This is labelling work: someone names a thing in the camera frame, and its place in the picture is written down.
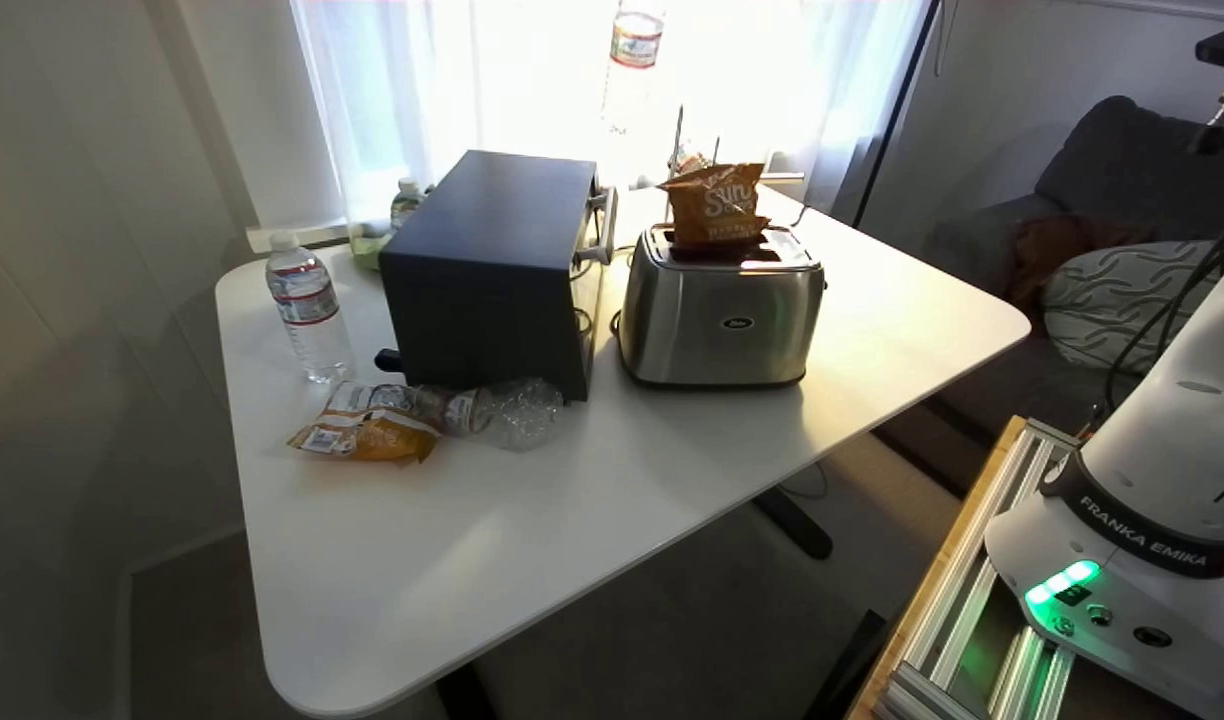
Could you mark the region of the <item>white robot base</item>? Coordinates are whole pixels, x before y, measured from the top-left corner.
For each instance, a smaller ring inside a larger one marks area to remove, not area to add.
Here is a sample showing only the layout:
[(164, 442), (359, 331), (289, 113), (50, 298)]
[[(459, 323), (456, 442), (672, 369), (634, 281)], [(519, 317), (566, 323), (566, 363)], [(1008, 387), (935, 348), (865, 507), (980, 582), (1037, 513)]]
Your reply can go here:
[(983, 552), (1042, 637), (1224, 720), (1224, 275)]

